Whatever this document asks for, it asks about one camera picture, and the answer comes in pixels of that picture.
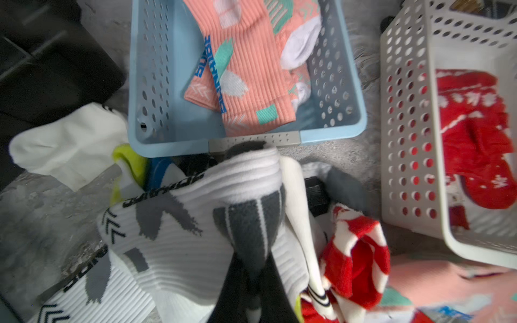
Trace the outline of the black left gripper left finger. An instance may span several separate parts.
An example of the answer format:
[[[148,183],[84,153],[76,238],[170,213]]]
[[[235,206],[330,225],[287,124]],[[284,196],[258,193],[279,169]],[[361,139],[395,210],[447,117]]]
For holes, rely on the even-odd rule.
[[[245,323],[248,322],[249,275],[237,253],[232,255],[230,266],[223,283],[217,304],[208,323]]]

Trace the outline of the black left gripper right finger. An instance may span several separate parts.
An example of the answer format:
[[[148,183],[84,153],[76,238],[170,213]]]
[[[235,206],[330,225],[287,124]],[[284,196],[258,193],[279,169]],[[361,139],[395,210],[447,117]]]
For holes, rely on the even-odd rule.
[[[288,297],[272,253],[258,279],[261,320],[264,323],[299,323]]]

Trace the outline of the white grey patterned sock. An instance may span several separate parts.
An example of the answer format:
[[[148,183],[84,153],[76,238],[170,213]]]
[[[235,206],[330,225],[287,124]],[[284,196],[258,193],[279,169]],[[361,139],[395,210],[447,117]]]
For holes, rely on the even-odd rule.
[[[259,276],[272,253],[295,308],[309,280],[285,212],[280,153],[242,143],[205,172],[109,207],[98,218],[106,248],[43,304],[34,322],[207,322],[232,255],[249,275],[248,322],[260,322]]]

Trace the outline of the red white striped sock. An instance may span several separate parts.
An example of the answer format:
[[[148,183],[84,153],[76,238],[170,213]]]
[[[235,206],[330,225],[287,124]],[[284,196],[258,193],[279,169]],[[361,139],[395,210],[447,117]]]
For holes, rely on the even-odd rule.
[[[390,274],[390,251],[379,221],[337,203],[331,209],[334,233],[319,258],[325,295],[336,318],[300,300],[304,322],[363,322],[377,306]]]

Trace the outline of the white neon yellow sock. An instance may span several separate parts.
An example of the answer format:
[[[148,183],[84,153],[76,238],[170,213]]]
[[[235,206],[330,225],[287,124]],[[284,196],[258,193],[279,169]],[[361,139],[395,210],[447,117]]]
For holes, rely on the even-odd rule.
[[[146,158],[134,152],[129,144],[118,146],[113,160],[121,175],[114,181],[110,206],[187,177],[171,157]]]

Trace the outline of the red christmas sock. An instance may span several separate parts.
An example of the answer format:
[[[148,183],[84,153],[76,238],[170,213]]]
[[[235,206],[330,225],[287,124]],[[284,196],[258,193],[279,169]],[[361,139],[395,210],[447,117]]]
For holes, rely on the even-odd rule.
[[[497,77],[438,69],[436,84],[450,203],[469,198],[486,209],[509,208],[516,202],[516,181],[505,157],[514,147]]]

